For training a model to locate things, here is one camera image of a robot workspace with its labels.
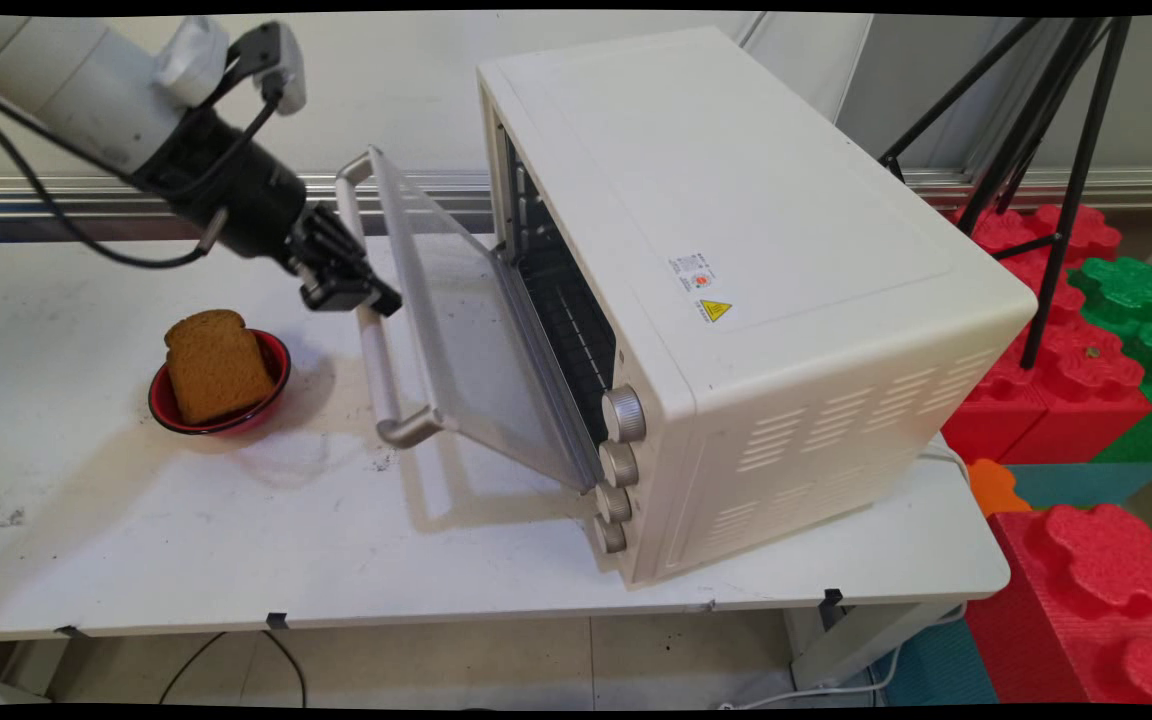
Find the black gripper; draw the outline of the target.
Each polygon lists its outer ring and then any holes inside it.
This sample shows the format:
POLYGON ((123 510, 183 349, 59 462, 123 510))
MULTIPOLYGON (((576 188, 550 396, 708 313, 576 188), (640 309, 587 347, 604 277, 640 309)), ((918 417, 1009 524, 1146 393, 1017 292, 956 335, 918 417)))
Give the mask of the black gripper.
POLYGON ((237 129, 215 109, 188 111, 132 179, 197 227, 207 227, 223 211, 219 243, 242 258, 291 264, 306 309, 348 313, 366 306, 376 314, 396 314, 401 291, 376 273, 338 213, 306 202, 305 183, 255 141, 274 113, 266 105, 237 129), (289 251, 287 238, 300 218, 301 247, 289 251))

